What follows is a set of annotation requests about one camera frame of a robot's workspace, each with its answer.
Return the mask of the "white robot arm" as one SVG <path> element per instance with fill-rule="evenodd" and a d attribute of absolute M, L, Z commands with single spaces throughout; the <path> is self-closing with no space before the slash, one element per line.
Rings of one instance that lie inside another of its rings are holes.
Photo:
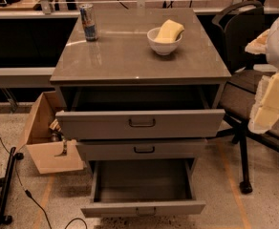
<path fill-rule="evenodd" d="M 246 46 L 246 52 L 264 54 L 277 69 L 271 77 L 263 76 L 258 84 L 248 128 L 255 134 L 269 131 L 279 120 L 279 17 L 271 27 Z"/>

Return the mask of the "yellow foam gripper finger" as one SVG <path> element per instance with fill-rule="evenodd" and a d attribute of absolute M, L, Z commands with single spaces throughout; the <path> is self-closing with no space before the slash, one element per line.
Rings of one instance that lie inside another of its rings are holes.
<path fill-rule="evenodd" d="M 259 81 L 255 103 L 250 112 L 248 128 L 255 134 L 264 134 L 279 120 L 279 72 L 263 75 Z"/>
<path fill-rule="evenodd" d="M 265 54 L 267 50 L 269 30 L 265 30 L 258 37 L 248 43 L 245 51 L 251 54 Z"/>

